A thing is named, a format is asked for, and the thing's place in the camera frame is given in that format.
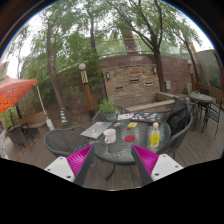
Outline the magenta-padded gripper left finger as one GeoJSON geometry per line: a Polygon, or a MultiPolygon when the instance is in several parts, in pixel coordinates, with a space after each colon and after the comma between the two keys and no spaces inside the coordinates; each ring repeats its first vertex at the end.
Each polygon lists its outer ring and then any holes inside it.
{"type": "Polygon", "coordinates": [[[68,157],[59,156],[45,171],[82,186],[93,157],[94,146],[90,145],[68,157]]]}

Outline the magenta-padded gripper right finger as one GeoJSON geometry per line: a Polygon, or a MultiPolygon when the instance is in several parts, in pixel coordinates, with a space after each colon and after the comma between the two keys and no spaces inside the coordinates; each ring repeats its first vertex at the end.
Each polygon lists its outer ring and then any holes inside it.
{"type": "Polygon", "coordinates": [[[182,169],[182,166],[167,154],[157,155],[137,145],[132,145],[131,154],[144,185],[182,169]]]}

